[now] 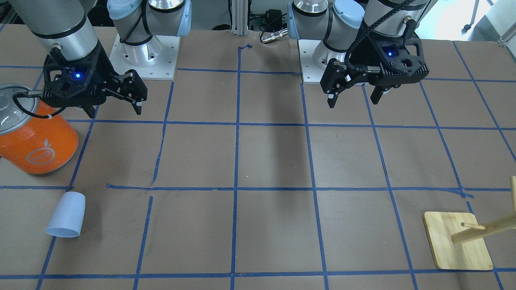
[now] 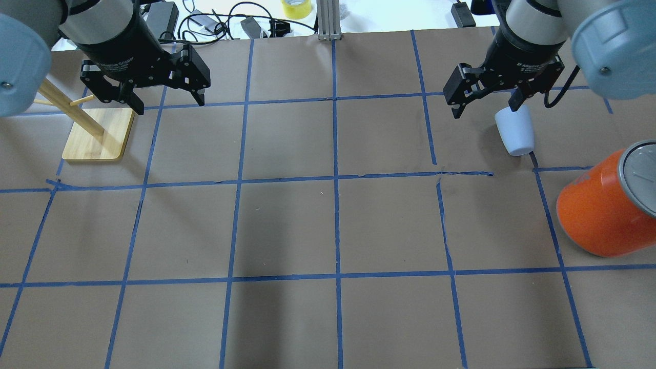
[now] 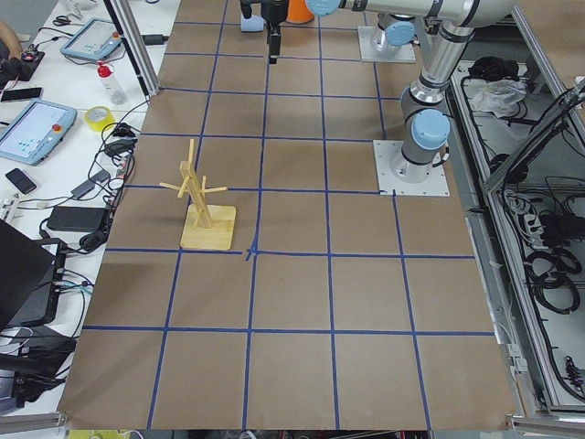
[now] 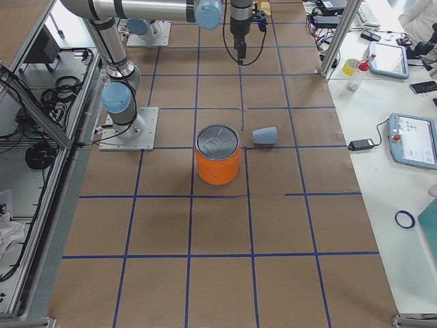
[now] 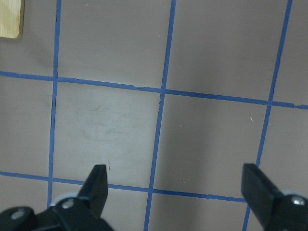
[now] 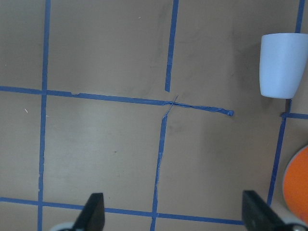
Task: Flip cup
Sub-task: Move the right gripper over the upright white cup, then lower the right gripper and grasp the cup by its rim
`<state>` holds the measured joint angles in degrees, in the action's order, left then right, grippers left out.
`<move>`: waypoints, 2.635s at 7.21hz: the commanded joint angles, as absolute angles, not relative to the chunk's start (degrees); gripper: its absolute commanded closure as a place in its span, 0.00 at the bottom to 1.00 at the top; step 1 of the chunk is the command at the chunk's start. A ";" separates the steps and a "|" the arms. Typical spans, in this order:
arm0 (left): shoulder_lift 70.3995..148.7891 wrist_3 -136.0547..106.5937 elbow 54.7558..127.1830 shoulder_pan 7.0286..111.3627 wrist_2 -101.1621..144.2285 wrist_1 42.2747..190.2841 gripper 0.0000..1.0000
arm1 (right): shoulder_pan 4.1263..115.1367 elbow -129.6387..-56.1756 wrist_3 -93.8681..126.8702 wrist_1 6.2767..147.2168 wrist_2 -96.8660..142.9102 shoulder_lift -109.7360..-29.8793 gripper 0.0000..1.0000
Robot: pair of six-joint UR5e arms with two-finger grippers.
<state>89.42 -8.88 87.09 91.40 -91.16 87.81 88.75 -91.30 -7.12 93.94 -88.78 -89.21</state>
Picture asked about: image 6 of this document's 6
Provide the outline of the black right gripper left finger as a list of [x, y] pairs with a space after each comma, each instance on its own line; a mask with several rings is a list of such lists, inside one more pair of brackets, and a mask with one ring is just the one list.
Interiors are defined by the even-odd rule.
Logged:
[[105, 225], [103, 193], [92, 193], [76, 219], [72, 231], [102, 231]]

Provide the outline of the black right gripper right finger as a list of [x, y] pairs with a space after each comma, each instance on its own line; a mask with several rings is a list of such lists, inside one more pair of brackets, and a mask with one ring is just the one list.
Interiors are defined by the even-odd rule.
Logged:
[[255, 191], [243, 191], [242, 221], [248, 231], [292, 231]]

